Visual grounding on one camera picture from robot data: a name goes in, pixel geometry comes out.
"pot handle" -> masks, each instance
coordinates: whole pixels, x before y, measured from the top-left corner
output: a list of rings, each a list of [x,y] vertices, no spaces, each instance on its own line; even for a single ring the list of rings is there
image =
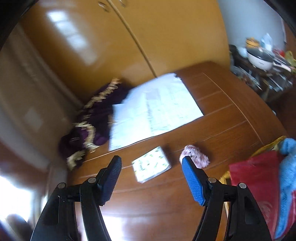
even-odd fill
[[[283,68],[289,72],[291,72],[291,68],[285,64],[276,64],[275,62],[273,62],[273,65],[276,66],[276,67],[280,67],[280,68]]]

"cabinet handle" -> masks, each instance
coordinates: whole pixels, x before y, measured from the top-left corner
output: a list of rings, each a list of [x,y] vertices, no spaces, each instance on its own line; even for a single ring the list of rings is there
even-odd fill
[[[109,12],[108,6],[103,2],[98,2],[98,5],[104,9],[105,12]]]
[[[123,2],[124,0],[118,0],[121,3],[121,6],[126,7],[126,4]]]

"small box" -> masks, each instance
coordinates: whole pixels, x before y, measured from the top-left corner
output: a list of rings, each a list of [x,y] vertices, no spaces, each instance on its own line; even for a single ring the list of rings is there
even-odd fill
[[[156,147],[132,161],[137,181],[144,183],[171,168],[161,147]]]

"metal screw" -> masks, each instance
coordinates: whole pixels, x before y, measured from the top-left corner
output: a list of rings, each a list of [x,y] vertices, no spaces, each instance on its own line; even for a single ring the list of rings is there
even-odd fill
[[[95,183],[95,182],[96,182],[96,178],[95,178],[95,177],[90,177],[90,178],[88,179],[88,182],[89,182],[89,183]]]
[[[63,188],[66,187],[66,183],[59,183],[59,184],[57,185],[57,187],[58,187],[59,189],[63,189]]]
[[[210,183],[215,183],[215,182],[217,182],[217,179],[214,178],[214,177],[209,177],[209,178],[208,178],[208,181],[209,181]]]
[[[240,188],[246,188],[246,187],[247,187],[247,185],[246,185],[246,184],[244,184],[244,183],[240,183],[240,184],[239,184],[239,187],[240,187]]]

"dark floor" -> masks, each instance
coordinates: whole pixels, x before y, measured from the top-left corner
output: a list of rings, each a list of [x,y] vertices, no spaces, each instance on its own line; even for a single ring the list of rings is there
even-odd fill
[[[275,103],[272,103],[271,108],[276,112],[289,136],[296,139],[296,85]]]

